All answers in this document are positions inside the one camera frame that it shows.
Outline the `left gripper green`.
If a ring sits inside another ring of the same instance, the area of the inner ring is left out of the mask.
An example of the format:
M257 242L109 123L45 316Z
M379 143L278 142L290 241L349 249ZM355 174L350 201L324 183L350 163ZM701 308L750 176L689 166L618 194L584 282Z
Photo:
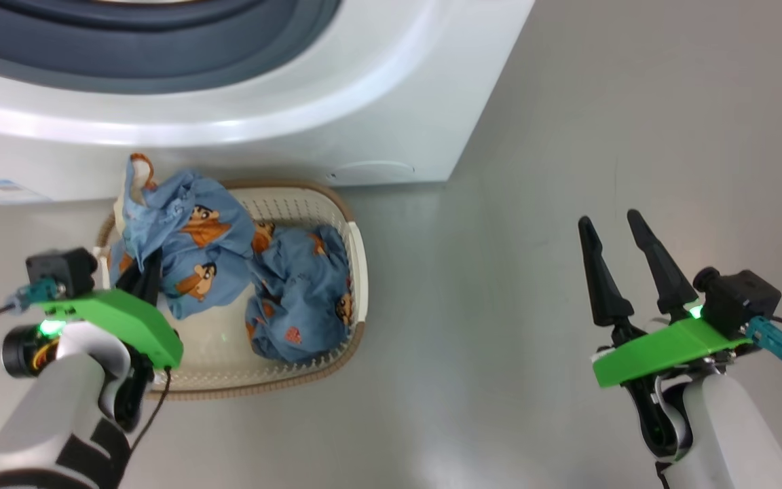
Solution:
M156 369L178 369L183 342L156 308L161 275L162 250L156 249L143 260L143 271L130 264L120 274L118 290L58 298L41 303L41 310L64 323L62 340L74 346L118 342L148 357Z

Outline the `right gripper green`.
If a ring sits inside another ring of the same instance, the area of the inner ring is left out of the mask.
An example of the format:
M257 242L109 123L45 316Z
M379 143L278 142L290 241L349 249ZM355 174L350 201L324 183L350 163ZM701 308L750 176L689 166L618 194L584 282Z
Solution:
M601 388L620 386L723 350L751 346L752 341L744 336L727 338L704 319L689 318L686 306L697 300L697 291L643 215L630 209L627 221L636 247L648 260L658 292L658 310L671 319L683 320L645 336L643 330L630 322L633 306L622 296L612 278L595 226L589 217L582 216L578 220L578 237L593 324L611 327L612 344L617 346L593 357L593 373L598 385Z

